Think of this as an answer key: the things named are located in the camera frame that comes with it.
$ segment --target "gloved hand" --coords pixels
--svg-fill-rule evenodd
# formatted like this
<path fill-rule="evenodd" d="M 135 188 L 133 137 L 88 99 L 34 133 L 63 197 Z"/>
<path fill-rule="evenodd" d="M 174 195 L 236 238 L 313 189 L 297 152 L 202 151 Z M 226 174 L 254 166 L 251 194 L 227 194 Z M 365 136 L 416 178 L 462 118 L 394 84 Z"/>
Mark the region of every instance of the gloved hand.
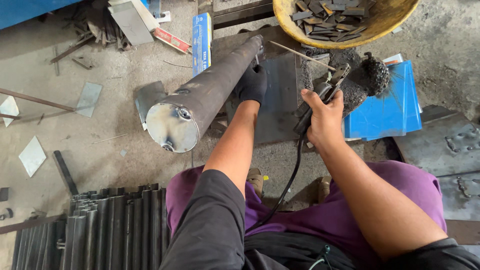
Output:
<path fill-rule="evenodd" d="M 253 64 L 248 66 L 235 88 L 233 88 L 233 92 L 237 94 L 240 101 L 256 100 L 260 105 L 264 100 L 266 91 L 267 72 L 260 65 L 253 69 Z"/>

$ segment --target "workbench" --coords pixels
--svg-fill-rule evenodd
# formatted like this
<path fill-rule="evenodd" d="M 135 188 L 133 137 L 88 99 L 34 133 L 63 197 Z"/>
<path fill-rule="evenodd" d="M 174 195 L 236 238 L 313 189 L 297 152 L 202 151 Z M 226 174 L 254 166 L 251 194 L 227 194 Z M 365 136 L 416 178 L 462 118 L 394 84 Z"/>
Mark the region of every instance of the workbench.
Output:
<path fill-rule="evenodd" d="M 217 12 L 213 12 L 213 1 L 198 0 L 198 6 L 198 14 L 208 12 L 211 15 L 214 30 L 275 16 L 272 0 L 261 0 Z M 265 60 L 260 64 L 267 70 L 267 92 L 258 113 L 254 141 L 258 144 L 298 139 L 298 135 L 293 132 L 298 119 L 292 112 L 297 109 L 299 92 L 304 88 L 297 80 L 303 73 L 301 59 L 298 55 L 268 41 L 274 41 L 296 51 L 301 49 L 299 42 L 287 35 L 279 25 L 266 25 L 257 30 L 228 37 L 215 38 L 213 35 L 212 63 L 229 54 L 249 37 L 256 35 L 262 35 L 264 38 Z M 235 95 L 231 94 L 222 108 L 221 113 L 226 113 L 228 123 L 239 103 Z"/>

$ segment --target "person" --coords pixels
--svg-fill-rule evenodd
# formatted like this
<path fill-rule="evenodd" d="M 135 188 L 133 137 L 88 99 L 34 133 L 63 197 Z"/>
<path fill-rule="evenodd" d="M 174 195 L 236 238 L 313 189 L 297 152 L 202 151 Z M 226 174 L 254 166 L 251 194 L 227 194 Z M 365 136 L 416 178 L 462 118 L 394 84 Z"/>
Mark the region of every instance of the person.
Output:
<path fill-rule="evenodd" d="M 266 89 L 265 70 L 247 68 L 233 90 L 241 103 L 206 164 L 169 182 L 172 239 L 160 269 L 480 268 L 478 257 L 448 238 L 433 175 L 397 161 L 364 162 L 345 143 L 341 91 L 327 105 L 301 91 L 313 110 L 307 137 L 333 178 L 330 194 L 245 233 L 270 211 L 257 195 L 261 184 L 246 181 Z"/>

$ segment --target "welding cable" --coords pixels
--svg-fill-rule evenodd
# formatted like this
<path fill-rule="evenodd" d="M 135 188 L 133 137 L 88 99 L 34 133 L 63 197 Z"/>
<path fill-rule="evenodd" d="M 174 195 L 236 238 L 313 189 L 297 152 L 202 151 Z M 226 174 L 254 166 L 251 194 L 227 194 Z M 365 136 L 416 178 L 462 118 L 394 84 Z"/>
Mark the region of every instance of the welding cable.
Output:
<path fill-rule="evenodd" d="M 292 176 L 290 177 L 290 180 L 288 181 L 287 186 L 283 190 L 282 195 L 280 196 L 280 198 L 276 202 L 275 207 L 273 207 L 272 210 L 268 213 L 268 215 L 266 215 L 261 221 L 255 223 L 252 227 L 248 228 L 245 231 L 245 233 L 248 233 L 251 230 L 254 230 L 254 229 L 258 228 L 258 227 L 262 226 L 263 224 L 265 224 L 267 221 L 269 221 L 272 218 L 273 214 L 276 212 L 277 208 L 282 203 L 283 198 L 285 197 L 285 194 L 287 194 L 288 190 L 290 189 L 290 186 L 292 185 L 293 180 L 295 180 L 295 176 L 297 175 L 297 171 L 299 170 L 300 160 L 301 160 L 301 150 L 302 150 L 302 147 L 303 147 L 304 138 L 305 138 L 305 133 L 300 135 L 300 138 L 299 138 L 299 144 L 297 146 L 297 163 L 295 163 L 295 168 L 293 169 Z"/>

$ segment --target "concrete floor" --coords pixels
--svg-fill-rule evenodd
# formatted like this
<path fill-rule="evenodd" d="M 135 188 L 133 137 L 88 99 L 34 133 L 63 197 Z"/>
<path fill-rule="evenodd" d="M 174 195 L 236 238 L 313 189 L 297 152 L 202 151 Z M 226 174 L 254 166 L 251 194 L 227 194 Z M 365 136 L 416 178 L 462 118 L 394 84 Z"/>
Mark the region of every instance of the concrete floor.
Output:
<path fill-rule="evenodd" d="M 215 0 L 215 10 L 252 2 L 252 0 Z M 172 22 L 161 27 L 191 42 L 191 18 L 197 13 L 197 2 L 189 0 L 162 1 L 162 9 L 170 10 Z M 372 51 L 386 58 L 402 53 L 412 60 L 417 93 L 422 106 L 436 104 L 463 112 L 477 121 L 480 116 L 478 91 L 480 54 L 480 2 L 477 0 L 422 1 L 416 11 L 402 24 L 403 31 L 388 34 L 367 45 L 359 52 Z M 215 37 L 235 34 L 241 28 L 251 30 L 269 23 L 269 18 L 246 25 L 215 31 Z M 89 44 L 60 60 L 60 76 L 55 75 L 52 46 L 64 51 L 75 41 L 72 29 L 60 15 L 40 23 L 33 19 L 0 30 L 0 87 L 76 107 L 85 82 L 103 86 L 92 118 L 30 101 L 16 99 L 21 120 L 5 128 L 0 120 L 0 186 L 10 187 L 10 198 L 0 203 L 0 209 L 10 207 L 15 217 L 0 221 L 0 226 L 21 222 L 32 211 L 48 215 L 62 213 L 69 199 L 67 189 L 55 165 L 52 153 L 60 150 L 80 192 L 102 187 L 136 187 L 159 183 L 165 187 L 176 173 L 191 167 L 192 154 L 174 154 L 163 150 L 148 132 L 143 131 L 134 104 L 134 93 L 146 84 L 161 80 L 168 92 L 188 81 L 189 68 L 169 65 L 163 60 L 191 65 L 190 55 L 178 53 L 160 41 L 119 52 L 116 46 L 106 49 Z M 94 68 L 85 70 L 71 61 L 84 56 Z M 0 102 L 6 99 L 0 95 Z M 45 114 L 40 124 L 40 116 Z M 93 142 L 128 133 L 103 143 Z M 32 178 L 28 177 L 18 155 L 33 136 L 37 136 L 47 159 Z M 195 166 L 208 159 L 210 151 L 221 137 L 209 130 L 193 151 Z M 350 143 L 366 161 L 383 160 L 387 145 L 383 140 Z M 128 151 L 125 157 L 120 151 Z M 277 198 L 293 170 L 296 142 L 256 146 L 252 166 L 270 177 L 264 184 L 265 203 Z M 308 206 L 316 197 L 318 176 L 328 174 L 320 156 L 306 153 L 287 193 L 283 209 Z M 0 235 L 0 269 L 10 267 L 14 233 Z"/>

